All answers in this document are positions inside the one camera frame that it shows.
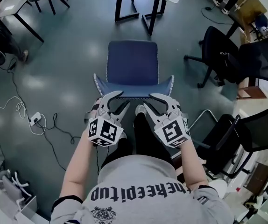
black cable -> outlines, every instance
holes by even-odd
[[[207,11],[212,11],[212,10],[215,8],[215,6],[216,6],[216,4],[215,4],[213,7],[203,7],[203,8],[200,10],[202,16],[204,16],[206,19],[208,19],[208,20],[210,20],[210,21],[212,21],[212,22],[214,22],[214,23],[216,23],[216,24],[220,24],[220,25],[233,25],[233,23],[216,22],[216,21],[212,20],[211,18],[208,18],[207,16],[204,15],[204,13],[203,13],[203,10],[204,10],[204,9],[207,10]]]
[[[80,136],[73,136],[70,132],[65,131],[65,130],[62,130],[61,128],[58,128],[58,127],[56,126],[57,116],[58,116],[58,114],[57,114],[57,113],[54,113],[54,115],[53,115],[53,127],[51,127],[51,128],[47,128],[47,127],[41,126],[41,125],[40,125],[39,123],[37,123],[37,122],[35,123],[35,125],[38,126],[38,127],[40,127],[40,128],[42,128],[43,130],[44,130],[44,128],[46,128],[46,129],[48,129],[48,130],[51,130],[51,129],[56,128],[56,129],[58,129],[59,131],[68,134],[68,135],[71,137],[70,143],[71,143],[71,144],[75,144],[75,138],[80,139],[81,137],[80,137]]]
[[[12,74],[12,81],[13,81],[13,83],[14,83],[14,85],[15,85],[15,89],[16,89],[17,95],[18,95],[18,97],[21,99],[21,101],[23,102],[24,107],[25,107],[25,112],[26,112],[26,114],[27,114],[26,104],[25,104],[24,100],[22,99],[21,95],[19,94],[18,87],[17,87],[17,85],[16,85],[16,83],[15,83],[15,81],[14,81],[14,73],[11,71],[11,70],[16,66],[16,62],[17,62],[17,59],[16,59],[16,58],[13,58],[13,59],[10,61],[9,65],[8,65],[8,69],[4,69],[4,68],[2,68],[2,67],[0,67],[0,69],[5,70],[7,73],[11,73],[11,74]],[[70,143],[71,143],[71,144],[74,144],[74,143],[75,143],[75,138],[80,139],[81,137],[80,137],[80,136],[72,136],[72,134],[71,134],[70,132],[65,131],[65,130],[62,130],[61,128],[57,127],[57,126],[56,126],[56,119],[57,119],[57,117],[58,117],[58,114],[57,114],[57,113],[54,113],[54,115],[53,115],[53,127],[51,127],[51,128],[47,128],[47,127],[41,126],[41,125],[40,125],[39,123],[37,123],[37,122],[35,122],[35,125],[36,125],[37,127],[40,127],[40,128],[43,130],[44,137],[45,137],[46,141],[51,145],[51,147],[52,147],[52,151],[53,151],[53,153],[54,153],[54,156],[55,156],[55,158],[56,158],[56,161],[57,161],[58,165],[59,165],[64,171],[66,171],[66,169],[65,169],[63,166],[61,166],[61,164],[59,163],[59,160],[58,160],[57,155],[56,155],[56,153],[55,153],[54,146],[53,146],[53,144],[51,143],[51,141],[47,138],[47,136],[46,136],[46,132],[44,131],[44,129],[46,128],[47,130],[51,130],[51,129],[53,129],[53,128],[56,128],[56,129],[58,129],[59,131],[65,133],[65,134],[68,134],[68,135],[71,137],[71,140],[70,140]],[[98,174],[99,174],[99,156],[98,156],[99,152],[98,152],[98,146],[96,146],[96,150],[97,150],[97,167],[98,167]]]
[[[97,150],[97,167],[98,167],[98,175],[99,175],[99,172],[100,172],[100,168],[99,168],[99,151],[98,151],[98,146],[96,146],[96,150]]]

power strip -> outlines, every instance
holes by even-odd
[[[36,112],[30,119],[29,123],[31,126],[35,125],[37,122],[41,120],[42,116],[39,112]]]

shoe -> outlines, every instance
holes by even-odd
[[[23,59],[22,59],[23,62],[26,62],[27,61],[28,55],[29,55],[29,51],[28,50],[23,51]]]
[[[126,133],[125,133],[125,132],[122,132],[121,135],[120,135],[119,140],[120,140],[120,139],[126,139],[126,138],[127,138]]]
[[[137,105],[136,110],[135,110],[135,115],[137,116],[139,113],[143,113],[144,116],[147,115],[147,110],[144,108],[143,105]]]
[[[223,14],[225,14],[225,15],[228,15],[228,14],[229,14],[229,11],[227,11],[225,8],[223,8],[223,9],[221,10],[221,12],[222,12]]]
[[[215,4],[216,7],[220,7],[220,5],[221,5],[220,2],[218,2],[217,0],[213,0],[213,2],[214,2],[214,4]]]

gray floor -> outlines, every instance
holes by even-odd
[[[153,1],[135,0],[135,4],[141,13],[146,14],[151,12]],[[53,2],[55,16],[48,0],[39,2],[41,14],[35,6],[27,4],[19,12],[45,40],[44,44],[14,17],[4,20],[20,46],[30,51],[27,64],[19,63],[15,70],[15,81],[30,116],[36,112],[43,113],[50,127],[53,114],[57,112],[59,127],[73,135],[81,135],[85,128],[84,114],[99,96],[92,75],[97,73],[102,78],[106,77],[108,43],[120,39],[152,40],[158,44],[160,79],[175,76],[172,97],[180,102],[190,120],[194,120],[203,109],[211,109],[217,117],[233,112],[236,85],[216,87],[212,74],[207,86],[198,90],[196,85],[204,78],[206,66],[191,60],[183,62],[185,54],[201,56],[197,42],[204,37],[209,26],[215,26],[224,33],[230,27],[214,24],[201,15],[201,8],[213,6],[212,0],[180,0],[177,4],[167,2],[164,16],[156,20],[152,37],[147,35],[141,18],[114,23],[116,0],[69,0],[70,9],[58,0]],[[123,0],[122,14],[129,13],[130,9],[130,0]],[[204,12],[216,21],[232,23],[217,8]],[[238,31],[232,40],[240,45]],[[0,70],[0,105],[15,95],[11,75]],[[48,216],[59,195],[64,172],[58,166],[50,144],[43,137],[33,135],[27,121],[20,119],[15,111],[16,104],[16,101],[11,101],[5,110],[0,109],[0,143],[7,167],[18,170],[31,183],[40,210]],[[133,119],[132,112],[127,114],[127,122],[123,121],[130,139],[133,139]],[[201,139],[204,133],[205,128],[200,127],[192,135],[195,139]],[[54,144],[61,165],[66,167],[76,145],[71,145],[69,136],[58,130],[47,131],[46,134]],[[106,151],[99,148],[100,164],[105,154]],[[95,185],[96,180],[94,150],[87,188]]]

gray t-shirt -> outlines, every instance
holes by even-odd
[[[83,203],[62,197],[52,210],[50,224],[233,224],[215,189],[189,191],[169,163],[144,155],[108,163]]]

